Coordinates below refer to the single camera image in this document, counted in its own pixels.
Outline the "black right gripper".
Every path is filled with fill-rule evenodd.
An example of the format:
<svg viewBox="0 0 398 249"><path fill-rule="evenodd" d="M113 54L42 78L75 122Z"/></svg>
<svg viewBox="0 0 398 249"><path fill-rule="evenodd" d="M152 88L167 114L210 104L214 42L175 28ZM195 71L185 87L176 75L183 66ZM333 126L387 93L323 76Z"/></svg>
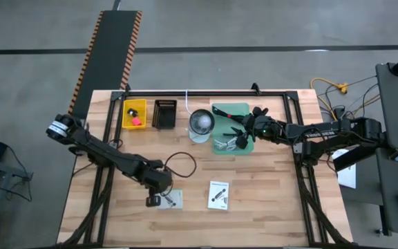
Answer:
<svg viewBox="0 0 398 249"><path fill-rule="evenodd" d="M252 112L246 115L235 115L234 120L243 126L244 131L238 130L236 132L236 146L239 149L245 149L248 144L248 138L256 141L257 136L262 136L267 129L266 126L271 125L272 119L266 116L268 108L261 109L254 107Z"/></svg>

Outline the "white instruction booklet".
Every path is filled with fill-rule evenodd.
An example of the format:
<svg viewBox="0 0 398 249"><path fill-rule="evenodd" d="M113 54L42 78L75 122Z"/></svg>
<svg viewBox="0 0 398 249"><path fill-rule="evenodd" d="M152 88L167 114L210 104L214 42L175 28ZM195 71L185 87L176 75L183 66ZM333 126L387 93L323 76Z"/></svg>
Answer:
<svg viewBox="0 0 398 249"><path fill-rule="evenodd" d="M181 210L183 208L183 195L181 189L174 189L164 196L160 194L158 196L161 197L161 204L158 206L159 210Z"/></svg>
<svg viewBox="0 0 398 249"><path fill-rule="evenodd" d="M211 181L207 207L216 210L228 210L229 183Z"/></svg>

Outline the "white cable bundle black tie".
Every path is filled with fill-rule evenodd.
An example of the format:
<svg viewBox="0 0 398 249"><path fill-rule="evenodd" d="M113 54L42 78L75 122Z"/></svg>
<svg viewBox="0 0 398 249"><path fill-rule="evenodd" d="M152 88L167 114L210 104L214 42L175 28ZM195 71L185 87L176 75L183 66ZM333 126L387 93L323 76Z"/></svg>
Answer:
<svg viewBox="0 0 398 249"><path fill-rule="evenodd" d="M233 151L233 150L235 150L235 148L237 148L236 141L237 141L237 137L234 137L234 138L228 140L227 142L221 142L219 140L214 140L214 147L217 150Z"/></svg>

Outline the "green translucent plastic bin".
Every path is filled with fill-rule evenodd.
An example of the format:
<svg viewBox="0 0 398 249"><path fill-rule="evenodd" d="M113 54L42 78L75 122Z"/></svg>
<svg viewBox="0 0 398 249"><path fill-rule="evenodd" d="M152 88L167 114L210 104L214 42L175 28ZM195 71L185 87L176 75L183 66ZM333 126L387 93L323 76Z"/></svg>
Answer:
<svg viewBox="0 0 398 249"><path fill-rule="evenodd" d="M213 103L212 107L216 107L217 109L231 114L231 115L246 115L249 114L249 105L246 102L240 103ZM218 155L245 155L250 154L254 149L254 143L252 138L248 138L248 144L245 149L235 148L233 151L224 151L217 150L214 147L214 140L219 140L221 142L227 142L228 140L236 137L236 132L232 129L239 129L244 131L243 126L238 122L227 118L214 114L215 126L212 132L213 137L213 151Z"/></svg>

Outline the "yellow plastic bin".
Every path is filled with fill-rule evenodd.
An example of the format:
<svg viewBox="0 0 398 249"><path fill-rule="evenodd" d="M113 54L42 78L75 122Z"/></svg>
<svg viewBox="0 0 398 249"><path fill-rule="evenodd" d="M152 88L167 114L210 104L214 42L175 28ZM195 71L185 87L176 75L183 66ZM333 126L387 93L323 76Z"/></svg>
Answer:
<svg viewBox="0 0 398 249"><path fill-rule="evenodd" d="M133 117L127 114L129 109L135 109L138 112L138 118L142 122L141 126L134 126L132 124ZM123 102L123 117L122 117L122 128L128 130L144 129L146 128L146 100L125 100Z"/></svg>

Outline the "clear round bowl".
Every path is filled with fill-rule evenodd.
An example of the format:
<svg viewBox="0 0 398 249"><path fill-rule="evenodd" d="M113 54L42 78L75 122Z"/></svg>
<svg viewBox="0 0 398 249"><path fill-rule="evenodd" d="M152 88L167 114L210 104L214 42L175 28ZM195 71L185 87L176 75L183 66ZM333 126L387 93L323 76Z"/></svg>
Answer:
<svg viewBox="0 0 398 249"><path fill-rule="evenodd" d="M206 142L214 129L215 120L213 114L206 109L194 111L189 118L187 128L189 138L195 143Z"/></svg>

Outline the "black mesh basket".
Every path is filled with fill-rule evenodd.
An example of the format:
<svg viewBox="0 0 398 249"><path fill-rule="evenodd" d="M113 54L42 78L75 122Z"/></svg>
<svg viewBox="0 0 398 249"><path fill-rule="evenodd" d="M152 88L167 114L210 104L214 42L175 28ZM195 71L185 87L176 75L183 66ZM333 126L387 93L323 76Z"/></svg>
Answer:
<svg viewBox="0 0 398 249"><path fill-rule="evenodd" d="M156 100L153 108L152 127L173 129L176 126L176 100Z"/></svg>

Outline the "white paper sheet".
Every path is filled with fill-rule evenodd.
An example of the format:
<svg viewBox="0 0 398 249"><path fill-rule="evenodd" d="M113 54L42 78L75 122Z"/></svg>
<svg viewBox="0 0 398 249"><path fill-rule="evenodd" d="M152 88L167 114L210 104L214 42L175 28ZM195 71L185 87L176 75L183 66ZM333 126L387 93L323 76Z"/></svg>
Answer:
<svg viewBox="0 0 398 249"><path fill-rule="evenodd" d="M347 149L338 149L332 154L332 159L336 159L348 152ZM357 186L356 165L353 164L337 172L338 183L341 186L355 189Z"/></svg>

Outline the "black diagonal bar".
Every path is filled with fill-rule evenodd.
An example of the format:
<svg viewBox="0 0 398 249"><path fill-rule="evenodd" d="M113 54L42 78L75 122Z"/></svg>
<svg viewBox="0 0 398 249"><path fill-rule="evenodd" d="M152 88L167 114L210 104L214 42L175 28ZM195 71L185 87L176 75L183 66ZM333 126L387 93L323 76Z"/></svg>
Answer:
<svg viewBox="0 0 398 249"><path fill-rule="evenodd" d="M374 156L378 149L390 149L390 147L388 144L370 146L360 145L333 160L335 171L339 172L355 163L358 163L359 161Z"/></svg>

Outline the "black mat orange striped edges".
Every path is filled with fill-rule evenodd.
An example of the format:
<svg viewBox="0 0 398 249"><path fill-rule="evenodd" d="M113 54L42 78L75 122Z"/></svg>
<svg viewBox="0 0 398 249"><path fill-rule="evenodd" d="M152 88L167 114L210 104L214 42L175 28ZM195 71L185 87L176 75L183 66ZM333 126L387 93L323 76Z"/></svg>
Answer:
<svg viewBox="0 0 398 249"><path fill-rule="evenodd" d="M84 119L94 90L127 87L141 21L140 10L105 10L99 14L68 114Z"/></svg>

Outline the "black aluminium rig frame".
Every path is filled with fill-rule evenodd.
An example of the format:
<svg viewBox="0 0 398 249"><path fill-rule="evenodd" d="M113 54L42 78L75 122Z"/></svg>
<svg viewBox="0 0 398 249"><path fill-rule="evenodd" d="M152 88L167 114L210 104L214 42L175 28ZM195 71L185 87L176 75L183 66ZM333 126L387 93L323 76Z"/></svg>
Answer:
<svg viewBox="0 0 398 249"><path fill-rule="evenodd" d="M189 112L213 103L246 102L268 108L277 120L312 124L321 121L313 90L147 90L131 91L145 99L177 101L176 126L152 126L120 134L122 151L167 161L176 171L174 187L183 193L181 210L145 205L147 190L115 172L106 215L105 247L274 247L305 246L319 231L305 228L292 151L284 145L257 141L252 153L217 155L211 141L192 142L187 135ZM211 181L229 183L228 210L209 209Z"/></svg>

